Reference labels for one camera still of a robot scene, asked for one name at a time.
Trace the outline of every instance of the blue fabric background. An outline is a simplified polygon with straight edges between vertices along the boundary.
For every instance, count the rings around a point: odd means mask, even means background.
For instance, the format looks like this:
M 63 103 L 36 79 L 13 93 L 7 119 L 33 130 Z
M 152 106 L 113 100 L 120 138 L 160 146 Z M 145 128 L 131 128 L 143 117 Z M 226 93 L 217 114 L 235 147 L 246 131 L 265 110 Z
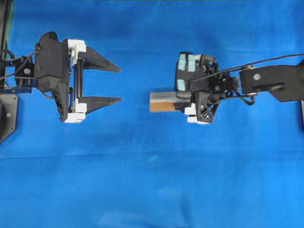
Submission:
M 173 90 L 180 51 L 214 56 L 221 69 L 303 53 L 303 9 L 302 0 L 17 0 L 16 56 L 48 31 L 83 39 L 122 69 L 86 71 L 85 95 L 123 101 L 70 125 L 39 91 L 19 96 L 18 129 L 0 146 L 0 227 L 303 227 L 299 102 L 269 93 L 252 107 L 222 102 L 204 126 L 149 113 L 150 92 Z

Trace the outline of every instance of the blue tabletop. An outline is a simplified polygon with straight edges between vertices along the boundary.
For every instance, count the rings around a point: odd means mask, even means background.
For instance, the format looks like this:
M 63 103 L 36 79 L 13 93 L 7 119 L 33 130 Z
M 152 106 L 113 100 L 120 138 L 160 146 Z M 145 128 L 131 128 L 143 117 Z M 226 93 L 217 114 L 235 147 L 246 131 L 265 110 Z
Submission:
M 85 95 L 123 100 L 73 125 L 39 91 L 19 96 L 18 129 L 0 145 L 0 227 L 303 227 L 299 102 L 269 93 L 254 106 L 224 101 L 210 125 L 149 112 L 150 92 L 173 90 L 180 51 L 214 56 L 221 69 L 303 53 L 303 8 L 301 0 L 16 0 L 15 56 L 48 31 L 83 39 L 122 69 L 85 71 Z

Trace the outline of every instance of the white bracket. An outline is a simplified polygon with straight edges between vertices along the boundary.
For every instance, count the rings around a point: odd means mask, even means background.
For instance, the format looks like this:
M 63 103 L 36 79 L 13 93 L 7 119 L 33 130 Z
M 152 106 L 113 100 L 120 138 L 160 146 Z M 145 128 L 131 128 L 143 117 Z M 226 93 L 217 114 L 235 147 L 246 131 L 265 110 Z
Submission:
M 74 112 L 67 114 L 65 123 L 79 124 L 86 117 L 87 106 L 86 103 L 79 103 L 78 98 L 74 102 Z
M 196 105 L 195 105 L 195 103 L 191 103 L 191 107 L 186 107 L 185 108 L 185 115 L 193 115 L 193 116 L 188 116 L 187 121 L 189 123 L 209 124 L 207 122 L 201 122 L 201 121 L 197 120 L 197 117 L 196 117 Z
M 77 63 L 78 52 L 86 52 L 86 44 L 84 40 L 68 39 L 67 45 L 68 49 L 72 51 L 72 66 L 74 66 Z

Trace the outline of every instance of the cable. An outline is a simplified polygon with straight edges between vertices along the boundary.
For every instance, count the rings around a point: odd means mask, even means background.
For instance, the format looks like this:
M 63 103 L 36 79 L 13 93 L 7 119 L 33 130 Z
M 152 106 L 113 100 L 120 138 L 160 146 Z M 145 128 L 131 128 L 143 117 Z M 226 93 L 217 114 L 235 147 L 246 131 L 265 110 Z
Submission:
M 16 60 L 19 60 L 21 59 L 21 57 L 19 58 L 0 58 L 0 61 L 2 62 L 12 62 L 12 61 L 16 61 Z
M 46 95 L 46 94 L 45 94 L 45 93 L 43 93 L 42 91 L 41 91 L 41 93 L 42 93 L 42 94 L 43 94 L 43 96 L 45 96 L 47 99 L 50 99 L 50 100 L 54 99 L 54 97 L 53 97 L 53 96 Z
M 10 58 L 15 58 L 14 54 L 12 51 L 8 50 L 8 49 L 4 49 L 2 51 L 0 51 L 0 56 L 3 54 L 3 53 L 8 53 Z
M 32 55 L 34 55 L 34 54 L 36 54 L 36 53 L 38 53 L 38 52 L 39 52 L 39 51 L 33 51 L 32 53 L 30 53 L 29 56 L 24 60 L 24 62 L 19 66 L 19 68 L 18 68 L 15 72 L 13 72 L 13 73 L 11 73 L 11 74 L 9 74 L 9 75 L 5 75 L 5 76 L 3 76 L 3 77 L 0 77 L 0 81 L 3 80 L 3 79 L 5 79 L 5 78 L 7 78 L 7 77 L 13 76 L 13 75 L 15 75 L 16 73 L 18 73 L 20 70 L 22 70 L 23 67 L 26 65 L 26 63 L 28 62 L 29 58 L 30 58 Z
M 282 58 L 298 57 L 298 56 L 304 56 L 304 54 L 291 54 L 291 55 L 286 55 L 286 56 L 279 56 L 279 57 L 275 57 L 275 58 L 264 59 L 264 60 L 260 60 L 260 61 L 257 61 L 257 62 L 252 62 L 252 63 L 236 66 L 236 67 L 233 67 L 233 68 L 228 68 L 228 69 L 220 70 L 220 71 L 218 71 L 218 72 L 216 72 L 216 73 L 214 73 L 212 75 L 199 77 L 199 78 L 196 78 L 196 79 L 193 79 L 193 80 L 189 80 L 187 82 L 196 82 L 196 81 L 199 81 L 201 79 L 205 79 L 205 78 L 209 78 L 209 77 L 214 77 L 214 76 L 219 75 L 219 74 L 221 74 L 223 72 L 237 71 L 237 70 L 240 70 L 240 69 L 245 68 L 247 66 L 251 66 L 251 65 L 255 65 L 255 64 L 260 64 L 260 63 L 264 63 L 264 62 L 274 61 L 274 60 L 278 60 L 278 59 L 282 59 Z
M 250 98 L 251 98 L 251 101 L 248 101 L 248 100 L 246 100 L 244 97 L 245 97 L 245 95 L 241 95 L 241 94 L 239 94 L 237 91 L 233 91 L 233 92 L 235 92 L 236 94 L 237 94 L 237 97 L 239 97 L 245 104 L 247 104 L 247 105 L 253 105 L 255 102 L 256 102 L 256 100 L 255 100 L 255 96 L 250 96 Z

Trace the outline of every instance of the screw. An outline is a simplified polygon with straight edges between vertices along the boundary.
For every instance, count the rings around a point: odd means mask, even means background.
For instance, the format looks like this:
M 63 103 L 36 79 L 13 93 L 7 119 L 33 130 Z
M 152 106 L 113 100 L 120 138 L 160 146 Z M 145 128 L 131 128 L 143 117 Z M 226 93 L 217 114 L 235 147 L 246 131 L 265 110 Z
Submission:
M 30 74 L 30 69 L 25 68 L 23 72 L 24 72 L 26 75 L 29 75 L 29 74 Z
M 261 79 L 261 75 L 260 74 L 255 74 L 255 75 L 253 75 L 253 79 L 254 80 L 260 80 Z

